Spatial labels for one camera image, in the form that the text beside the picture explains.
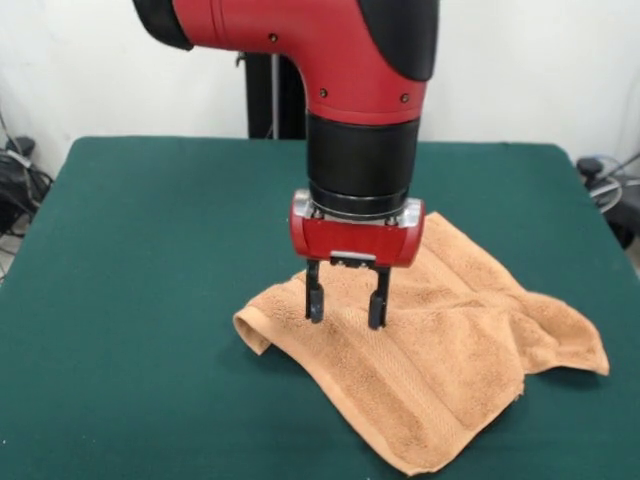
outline towel fold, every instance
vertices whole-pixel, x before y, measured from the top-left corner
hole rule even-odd
[[[304,319],[301,272],[252,299],[235,328],[258,355],[273,344],[295,359],[407,475],[451,462],[523,393],[525,374],[560,366],[609,373],[591,322],[526,291],[437,213],[426,217],[414,265],[392,272],[383,330],[367,326],[374,272],[323,264],[320,279],[322,323]]]

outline table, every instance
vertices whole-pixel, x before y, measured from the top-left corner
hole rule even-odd
[[[300,142],[77,141],[0,288],[0,478],[401,479],[231,318],[303,268]],[[552,145],[421,144],[413,195],[601,331],[612,372],[554,370],[442,479],[640,470],[640,285]]]

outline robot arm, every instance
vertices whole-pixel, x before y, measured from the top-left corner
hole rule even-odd
[[[288,56],[306,91],[309,186],[290,213],[308,259],[307,318],[320,321],[318,262],[378,272],[369,324],[384,325],[391,267],[409,266],[424,205],[408,197],[433,73],[439,0],[134,0],[154,38]]]

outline towel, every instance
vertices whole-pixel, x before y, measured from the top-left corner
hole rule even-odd
[[[426,217],[424,232],[413,266],[392,272],[382,330],[367,325],[375,273],[324,264],[322,323],[304,319],[303,272],[233,319],[256,354],[273,344],[296,360],[371,448],[409,476],[454,460],[523,394],[526,374],[609,373],[582,314],[526,291],[440,214]]]

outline black cap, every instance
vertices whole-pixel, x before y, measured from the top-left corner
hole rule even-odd
[[[170,47],[193,48],[180,25],[173,0],[133,0],[133,4],[142,25],[153,38]]]

